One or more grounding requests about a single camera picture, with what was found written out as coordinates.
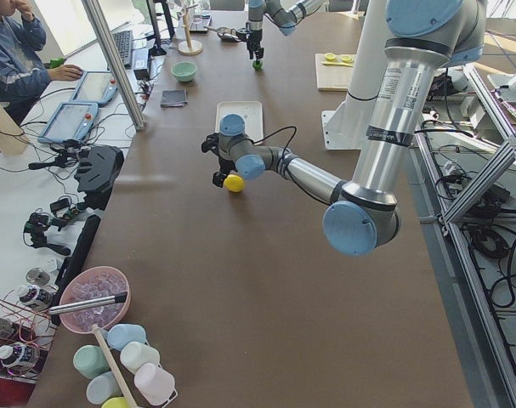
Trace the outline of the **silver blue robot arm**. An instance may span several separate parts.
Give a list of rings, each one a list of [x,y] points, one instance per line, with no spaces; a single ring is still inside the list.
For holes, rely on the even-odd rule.
[[[289,36],[302,20],[316,12],[323,3],[321,0],[303,0],[296,1],[290,8],[284,8],[278,0],[249,1],[244,42],[247,44],[250,59],[260,64],[264,57],[261,44],[264,17],[268,17],[284,36]]]
[[[202,143],[220,169],[222,186],[231,172],[246,180],[273,171],[327,204],[322,226],[337,251],[358,256],[391,241],[400,229],[393,187],[411,144],[435,72],[474,62],[482,54],[486,4],[483,1],[387,1],[379,7],[385,25],[386,64],[351,180],[340,179],[285,147],[250,140],[244,119],[224,116]]]

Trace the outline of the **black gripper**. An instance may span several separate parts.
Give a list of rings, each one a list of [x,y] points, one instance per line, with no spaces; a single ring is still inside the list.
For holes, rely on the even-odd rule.
[[[258,51],[258,60],[262,60],[264,57],[264,48],[261,47],[261,41],[263,38],[262,30],[250,30],[247,33],[247,49],[249,53],[249,59],[254,59],[254,52]]]
[[[224,186],[224,177],[228,177],[231,172],[235,171],[235,163],[231,160],[224,159],[223,157],[219,157],[218,159],[220,172],[215,172],[213,174],[213,184],[217,187]]]

